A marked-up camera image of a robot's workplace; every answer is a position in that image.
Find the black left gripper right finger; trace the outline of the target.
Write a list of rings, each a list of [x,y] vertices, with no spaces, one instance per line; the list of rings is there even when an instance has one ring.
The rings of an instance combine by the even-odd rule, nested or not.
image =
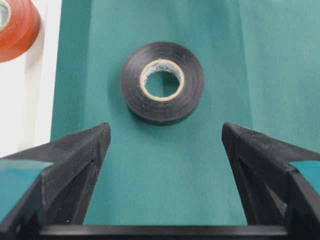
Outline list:
[[[320,194],[294,165],[319,163],[319,153],[231,122],[221,140],[247,223],[282,225],[294,239],[318,240]]]

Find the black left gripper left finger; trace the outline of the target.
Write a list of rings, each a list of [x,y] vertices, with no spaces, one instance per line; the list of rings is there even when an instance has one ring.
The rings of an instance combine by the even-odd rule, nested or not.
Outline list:
[[[103,122],[0,160],[0,237],[82,224],[111,142]]]

